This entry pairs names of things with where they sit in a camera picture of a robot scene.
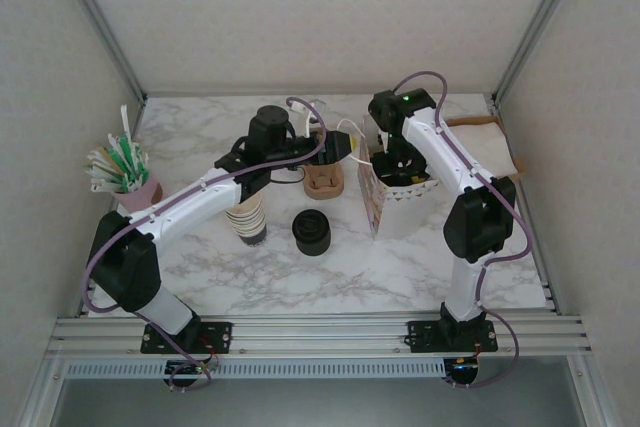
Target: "black cup lid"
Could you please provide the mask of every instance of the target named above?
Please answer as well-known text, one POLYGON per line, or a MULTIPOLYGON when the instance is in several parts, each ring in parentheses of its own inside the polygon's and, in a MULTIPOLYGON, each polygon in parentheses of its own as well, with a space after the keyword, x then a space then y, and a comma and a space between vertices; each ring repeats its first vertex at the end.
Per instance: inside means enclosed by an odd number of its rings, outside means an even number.
POLYGON ((320 255, 331 244, 329 219, 315 209, 303 210, 293 219, 293 236, 303 254, 320 255))

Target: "wire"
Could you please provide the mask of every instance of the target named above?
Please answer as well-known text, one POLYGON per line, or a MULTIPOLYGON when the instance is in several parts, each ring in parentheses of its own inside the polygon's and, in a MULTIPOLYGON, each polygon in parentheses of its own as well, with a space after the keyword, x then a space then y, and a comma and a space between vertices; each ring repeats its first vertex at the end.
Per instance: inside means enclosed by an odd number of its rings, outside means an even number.
POLYGON ((311 111, 307 114, 307 120, 304 121, 304 133, 307 137, 311 136, 311 111))
POLYGON ((307 176, 307 171, 304 170, 304 168, 302 167, 298 167, 296 169, 296 171, 298 170, 302 170, 302 177, 298 180, 275 180, 275 179, 271 179, 270 182, 272 184, 280 184, 280 185, 291 185, 291 184, 299 184, 300 182, 302 182, 305 177, 307 176))
MULTIPOLYGON (((358 127, 358 125, 351 119, 342 119, 340 122, 338 122, 338 125, 336 126, 336 130, 340 130, 340 126, 342 125, 343 122, 349 122, 351 125, 353 125, 353 127, 358 131, 358 133, 360 134, 361 139, 366 139, 365 135, 362 133, 362 131, 360 130, 360 128, 358 127)), ((373 165, 371 162, 367 162, 366 160, 361 160, 359 158, 357 158, 355 155, 353 154, 349 154, 349 158, 351 160, 355 160, 356 162, 358 162, 359 164, 363 164, 363 165, 373 165)))
MULTIPOLYGON (((205 183, 205 185, 208 187, 208 186, 211 186, 211 185, 216 184, 218 182, 222 182, 223 180, 232 179, 232 178, 244 175, 244 174, 248 174, 250 172, 255 172, 256 170, 260 170, 260 169, 266 169, 266 168, 271 168, 271 167, 283 167, 283 166, 290 165, 290 164, 297 164, 297 163, 303 162, 303 161, 305 161, 307 159, 310 159, 311 157, 316 155, 318 152, 320 152, 324 148, 324 143, 327 140, 327 127, 326 127, 324 121, 322 120, 322 117, 320 117, 320 114, 316 111, 316 109, 314 109, 313 106, 309 102, 307 102, 306 100, 303 100, 303 99, 301 99, 299 97, 288 97, 287 100, 286 100, 286 103, 287 103, 288 106, 291 106, 291 104, 293 104, 293 102, 299 102, 302 105, 304 105, 307 109, 309 109, 311 112, 313 112, 313 114, 315 115, 316 119, 318 120, 318 123, 320 124, 320 128, 322 129, 322 138, 320 139, 320 142, 318 142, 318 145, 311 152, 309 152, 308 154, 302 155, 300 157, 296 157, 295 159, 276 160, 276 161, 272 161, 272 162, 266 162, 264 164, 254 165, 254 166, 251 166, 251 167, 247 167, 246 169, 238 170, 237 172, 230 172, 230 173, 227 173, 227 174, 223 174, 223 175, 220 175, 220 176, 218 176, 218 177, 216 177, 214 179, 208 180, 205 183)), ((201 190, 202 190, 202 186, 201 185, 194 186, 193 188, 183 192, 182 194, 178 195, 176 198, 171 199, 166 204, 164 204, 161 207, 159 207, 156 210, 154 210, 153 214, 156 217, 158 217, 163 212, 166 212, 168 209, 170 209, 174 205, 182 202, 183 200, 191 197, 192 195, 196 194, 197 192, 200 192, 201 190)), ((112 312, 112 311, 114 311, 115 309, 118 308, 118 304, 117 303, 113 304, 113 305, 110 305, 109 307, 98 307, 89 298, 89 281, 91 279, 91 273, 93 272, 93 269, 97 265, 98 261, 102 258, 102 256, 111 247, 113 247, 116 242, 118 242, 125 235, 127 235, 128 233, 130 233, 133 230, 137 229, 138 227, 140 227, 142 224, 146 223, 149 220, 151 220, 151 216, 147 215, 147 216, 142 217, 139 220, 127 225, 122 230, 119 230, 118 232, 116 232, 113 237, 111 237, 109 240, 107 240, 104 243, 104 245, 98 249, 98 251, 93 255, 93 257, 91 257, 91 259, 87 263, 87 268, 85 269, 84 275, 82 276, 82 301, 87 306, 87 308, 89 310, 91 310, 92 312, 103 314, 103 313, 106 313, 106 312, 112 312)), ((169 378, 169 386, 171 388, 173 388, 173 377, 175 376, 175 374, 177 372, 179 372, 180 370, 182 370, 183 368, 185 368, 187 365, 202 366, 203 367, 202 370, 204 371, 205 375, 207 376, 207 382, 205 384, 195 385, 195 386, 191 386, 189 388, 184 388, 183 392, 185 392, 187 390, 189 390, 189 391, 190 390, 197 390, 197 389, 205 387, 205 386, 207 386, 207 385, 209 385, 211 383, 211 373, 206 368, 206 366, 202 364, 201 361, 196 360, 189 353, 187 353, 184 349, 182 349, 170 337, 170 335, 167 332, 165 332, 165 330, 162 329, 159 325, 155 324, 154 322, 151 322, 149 319, 147 319, 142 314, 139 314, 138 312, 134 312, 134 314, 136 316, 138 316, 139 318, 141 318, 142 320, 144 320, 145 322, 147 322, 151 327, 153 327, 162 336, 162 338, 171 347, 173 347, 175 349, 176 352, 178 352, 185 359, 187 359, 187 361, 185 363, 180 364, 178 367, 176 367, 176 369, 171 374, 171 377, 169 378)))
POLYGON ((216 354, 215 350, 213 350, 213 347, 211 346, 211 342, 209 340, 207 340, 205 337, 200 337, 200 341, 202 343, 204 343, 204 346, 209 349, 209 359, 206 361, 206 363, 208 364, 211 359, 213 359, 214 357, 216 358, 216 367, 218 366, 218 364, 220 364, 220 358, 218 357, 218 354, 216 354))
MULTIPOLYGON (((398 83, 398 85, 395 86, 395 88, 393 89, 393 92, 395 93, 400 87, 402 87, 408 81, 410 81, 412 79, 415 79, 416 77, 420 77, 422 75, 436 77, 437 79, 439 79, 442 82, 442 96, 440 97, 440 100, 438 100, 438 103, 436 105, 435 123, 436 123, 436 127, 441 129, 440 135, 442 135, 443 140, 447 143, 447 145, 451 148, 451 150, 453 150, 453 152, 458 156, 458 158, 460 159, 460 161, 462 161, 462 163, 465 165, 465 167, 467 167, 469 169, 469 172, 473 173, 473 175, 476 177, 476 179, 478 179, 482 183, 482 185, 484 185, 487 189, 489 189, 489 191, 495 196, 496 199, 498 199, 498 201, 503 205, 503 207, 505 209, 507 209, 507 212, 509 212, 509 214, 511 214, 511 216, 518 223, 518 225, 520 225, 520 227, 524 231, 524 235, 525 235, 525 237, 527 239, 527 245, 525 246, 525 248, 524 248, 524 250, 522 252, 519 252, 519 253, 513 254, 513 255, 505 255, 505 256, 502 256, 502 257, 494 257, 492 259, 487 260, 482 265, 482 270, 480 272, 480 275, 478 276, 478 283, 476 284, 476 292, 475 292, 476 304, 478 305, 480 310, 482 310, 483 312, 487 313, 488 315, 491 315, 492 317, 495 317, 496 319, 498 319, 506 327, 506 329, 511 334, 511 337, 513 338, 515 353, 514 353, 514 356, 513 356, 513 360, 511 361, 511 364, 509 365, 509 367, 507 367, 507 369, 504 372, 496 375, 495 377, 492 377, 491 379, 484 380, 482 382, 477 382, 477 383, 474 383, 474 384, 471 384, 471 385, 469 385, 469 384, 465 385, 465 387, 468 388, 468 389, 477 389, 477 388, 480 388, 480 387, 486 387, 488 385, 491 385, 491 384, 499 381, 500 379, 502 379, 503 377, 505 377, 509 373, 511 373, 513 371, 513 369, 516 368, 516 365, 518 365, 518 360, 520 358, 520 344, 518 342, 518 337, 516 336, 516 333, 513 330, 513 328, 511 327, 511 325, 504 319, 504 317, 502 317, 501 315, 499 315, 498 313, 496 313, 496 312, 494 312, 492 310, 487 309, 484 305, 482 305, 481 290, 482 290, 482 284, 483 284, 485 276, 486 276, 487 267, 489 267, 491 264, 495 264, 495 263, 498 263, 498 262, 506 262, 506 261, 509 261, 509 260, 517 260, 517 259, 521 259, 524 256, 526 256, 529 252, 531 252, 531 248, 532 248, 532 245, 533 245, 533 236, 531 234, 531 230, 529 229, 529 227, 527 226, 525 221, 522 219, 522 217, 520 217, 520 215, 518 215, 518 213, 511 206, 511 204, 507 201, 507 199, 505 199, 504 196, 502 194, 500 194, 500 192, 498 192, 493 185, 491 185, 491 182, 489 182, 487 179, 485 179, 480 173, 478 173, 478 172, 473 170, 473 165, 471 164, 471 162, 469 162, 469 160, 464 156, 464 154, 460 151, 460 149, 458 149, 458 146, 455 144, 455 142, 453 142, 453 140, 449 137, 449 129, 446 126, 446 124, 442 124, 441 119, 440 119, 440 114, 441 114, 441 111, 442 111, 442 105, 444 104, 444 100, 445 100, 445 98, 447 96, 447 90, 448 90, 447 80, 442 76, 442 74, 439 74, 438 72, 434 72, 434 71, 431 71, 431 70, 423 70, 423 71, 420 71, 420 72, 416 72, 415 74, 411 74, 410 76, 402 79, 398 83)), ((453 381, 451 381, 449 383, 451 385, 453 385, 453 387, 458 385, 457 383, 455 383, 453 381)))

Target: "pink cup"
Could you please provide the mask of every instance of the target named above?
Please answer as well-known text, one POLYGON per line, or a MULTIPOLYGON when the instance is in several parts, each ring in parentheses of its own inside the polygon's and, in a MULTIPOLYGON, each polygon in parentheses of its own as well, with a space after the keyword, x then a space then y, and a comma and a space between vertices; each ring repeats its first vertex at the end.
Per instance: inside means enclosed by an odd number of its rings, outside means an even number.
POLYGON ((163 194, 162 186, 156 178, 149 173, 147 181, 135 192, 131 192, 130 194, 118 194, 114 192, 113 196, 127 209, 127 212, 132 213, 157 204, 162 200, 163 194))

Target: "white marble surface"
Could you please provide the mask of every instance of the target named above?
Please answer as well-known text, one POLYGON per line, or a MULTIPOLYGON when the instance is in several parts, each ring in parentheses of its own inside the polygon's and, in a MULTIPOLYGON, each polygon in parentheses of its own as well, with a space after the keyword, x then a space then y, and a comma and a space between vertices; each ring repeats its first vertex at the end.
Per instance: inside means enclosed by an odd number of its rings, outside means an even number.
MULTIPOLYGON (((320 96, 324 117, 335 127, 342 117, 361 121, 369 95, 320 96)), ((285 96, 150 99, 139 133, 151 169, 168 193, 197 179, 233 142, 246 135, 262 105, 284 105, 285 96)), ((480 94, 451 95, 447 118, 487 113, 480 94)), ((360 194, 355 162, 342 161, 346 188, 337 199, 315 201, 300 184, 264 189, 267 241, 245 246, 218 215, 178 240, 160 258, 164 285, 199 314, 304 314, 436 310, 448 290, 452 254, 442 226, 453 198, 438 186, 439 203, 428 224, 402 240, 373 241, 360 194), (323 211, 332 243, 320 257, 301 254, 291 222, 305 208, 323 211)), ((299 174, 279 171, 274 178, 299 174)), ((506 251, 524 246, 514 227, 506 251)), ((485 303, 500 308, 542 307, 545 298, 531 256, 498 264, 483 289, 485 303)), ((98 289, 98 305, 112 303, 98 289)), ((118 309, 112 315, 127 315, 118 309)))

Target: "metal base plate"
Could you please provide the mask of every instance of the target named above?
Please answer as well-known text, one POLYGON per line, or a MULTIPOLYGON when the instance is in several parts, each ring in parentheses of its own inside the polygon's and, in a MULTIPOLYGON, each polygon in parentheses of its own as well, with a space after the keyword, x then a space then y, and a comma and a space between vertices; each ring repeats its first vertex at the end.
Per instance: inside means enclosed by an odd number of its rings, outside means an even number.
POLYGON ((432 352, 497 352, 498 342, 493 330, 493 322, 485 320, 482 328, 473 337, 467 337, 456 342, 450 347, 438 327, 438 321, 414 320, 407 322, 409 334, 404 338, 404 343, 411 348, 411 353, 432 352))
MULTIPOLYGON (((190 354, 228 354, 231 345, 231 322, 201 322, 198 329, 197 341, 191 349, 190 354)), ((143 354, 176 354, 162 336, 150 325, 144 328, 142 345, 140 352, 143 354)))

